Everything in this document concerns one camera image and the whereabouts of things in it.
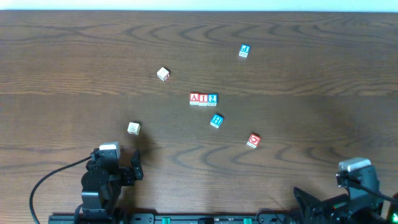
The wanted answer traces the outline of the red letter A block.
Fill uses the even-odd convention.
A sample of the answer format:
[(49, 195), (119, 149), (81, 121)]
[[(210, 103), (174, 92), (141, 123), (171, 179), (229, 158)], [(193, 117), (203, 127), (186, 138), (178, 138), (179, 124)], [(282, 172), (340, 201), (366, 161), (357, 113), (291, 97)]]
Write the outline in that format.
[(189, 97), (190, 105), (198, 105), (199, 104), (199, 93), (191, 92)]

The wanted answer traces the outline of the red letter I block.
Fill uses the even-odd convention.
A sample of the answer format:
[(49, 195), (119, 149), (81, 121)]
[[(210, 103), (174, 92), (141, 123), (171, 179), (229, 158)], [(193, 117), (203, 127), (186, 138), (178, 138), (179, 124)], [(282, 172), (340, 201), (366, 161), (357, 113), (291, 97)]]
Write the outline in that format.
[(198, 105), (199, 106), (207, 106), (208, 105), (208, 94), (200, 93), (198, 95)]

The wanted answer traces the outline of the blue number 2 block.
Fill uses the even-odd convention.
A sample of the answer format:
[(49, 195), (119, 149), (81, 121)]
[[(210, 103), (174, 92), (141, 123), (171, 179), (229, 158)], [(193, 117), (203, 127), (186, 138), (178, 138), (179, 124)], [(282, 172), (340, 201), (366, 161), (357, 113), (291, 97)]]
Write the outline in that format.
[(218, 104), (217, 94), (208, 94), (208, 106), (216, 106)]

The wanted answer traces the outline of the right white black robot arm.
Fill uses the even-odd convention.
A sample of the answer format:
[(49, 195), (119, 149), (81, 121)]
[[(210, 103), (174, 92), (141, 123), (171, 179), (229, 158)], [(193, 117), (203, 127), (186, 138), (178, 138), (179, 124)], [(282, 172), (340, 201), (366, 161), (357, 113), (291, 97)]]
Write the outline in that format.
[(356, 170), (341, 170), (336, 173), (339, 187), (347, 190), (326, 200), (320, 200), (295, 187), (294, 196), (299, 211), (291, 216), (291, 223), (300, 224), (385, 224), (397, 223), (397, 214), (382, 216), (385, 201), (397, 208), (397, 199), (379, 191), (375, 167), (365, 166)]

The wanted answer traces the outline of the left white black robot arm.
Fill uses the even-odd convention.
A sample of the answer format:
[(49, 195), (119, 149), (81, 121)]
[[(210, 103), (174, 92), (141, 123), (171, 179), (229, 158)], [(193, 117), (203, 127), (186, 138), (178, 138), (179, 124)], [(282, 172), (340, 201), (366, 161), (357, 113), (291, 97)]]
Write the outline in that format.
[(128, 223), (129, 215), (116, 207), (121, 189), (142, 180), (139, 150), (131, 165), (120, 167), (115, 149), (94, 149), (81, 178), (83, 203), (75, 210), (73, 223)]

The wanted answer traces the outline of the plain number 2 block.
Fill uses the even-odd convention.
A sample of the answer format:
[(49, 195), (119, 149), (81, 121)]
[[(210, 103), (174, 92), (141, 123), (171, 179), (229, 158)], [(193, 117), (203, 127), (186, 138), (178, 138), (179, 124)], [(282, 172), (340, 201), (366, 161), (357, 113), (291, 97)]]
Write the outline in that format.
[(130, 122), (127, 127), (127, 132), (129, 134), (138, 135), (141, 129), (141, 125), (139, 123)]

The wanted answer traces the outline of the red letter Q block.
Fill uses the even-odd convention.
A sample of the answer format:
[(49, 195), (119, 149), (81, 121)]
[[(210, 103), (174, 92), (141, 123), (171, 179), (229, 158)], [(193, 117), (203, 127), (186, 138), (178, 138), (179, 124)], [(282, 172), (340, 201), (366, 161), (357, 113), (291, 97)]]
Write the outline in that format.
[(260, 141), (261, 138), (258, 135), (251, 134), (246, 144), (252, 148), (257, 148)]

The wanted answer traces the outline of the blue letter H block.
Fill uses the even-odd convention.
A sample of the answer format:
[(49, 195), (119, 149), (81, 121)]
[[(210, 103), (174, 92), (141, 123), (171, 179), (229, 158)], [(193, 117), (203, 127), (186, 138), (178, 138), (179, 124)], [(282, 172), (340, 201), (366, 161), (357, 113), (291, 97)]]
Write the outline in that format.
[(223, 123), (223, 117), (218, 114), (214, 114), (210, 121), (210, 125), (213, 126), (214, 128), (219, 128)]

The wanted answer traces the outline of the plain tan wooden block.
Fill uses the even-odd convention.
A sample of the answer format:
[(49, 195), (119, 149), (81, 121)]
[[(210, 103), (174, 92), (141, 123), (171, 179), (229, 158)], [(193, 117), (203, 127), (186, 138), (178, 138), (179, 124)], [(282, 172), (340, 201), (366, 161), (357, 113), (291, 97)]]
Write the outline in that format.
[(157, 76), (164, 82), (170, 77), (170, 71), (168, 68), (161, 67), (157, 72)]

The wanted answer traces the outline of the blue letter P block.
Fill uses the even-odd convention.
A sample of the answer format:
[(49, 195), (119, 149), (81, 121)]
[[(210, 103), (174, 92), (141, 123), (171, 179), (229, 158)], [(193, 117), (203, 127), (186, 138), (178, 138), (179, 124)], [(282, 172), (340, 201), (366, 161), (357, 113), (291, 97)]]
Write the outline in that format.
[(251, 49), (250, 45), (242, 44), (241, 48), (239, 50), (239, 56), (243, 57), (243, 58), (247, 58), (248, 54), (250, 52), (250, 49)]

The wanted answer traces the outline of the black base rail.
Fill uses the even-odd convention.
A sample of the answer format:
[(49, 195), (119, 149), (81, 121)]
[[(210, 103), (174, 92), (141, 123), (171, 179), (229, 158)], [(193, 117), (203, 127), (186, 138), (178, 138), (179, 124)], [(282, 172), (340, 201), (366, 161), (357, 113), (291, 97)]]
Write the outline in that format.
[(112, 220), (95, 220), (83, 215), (75, 220), (73, 215), (51, 215), (48, 223), (120, 223), (120, 224), (286, 224), (298, 223), (285, 214), (262, 213), (259, 215), (153, 215), (151, 213), (134, 213), (120, 215)]

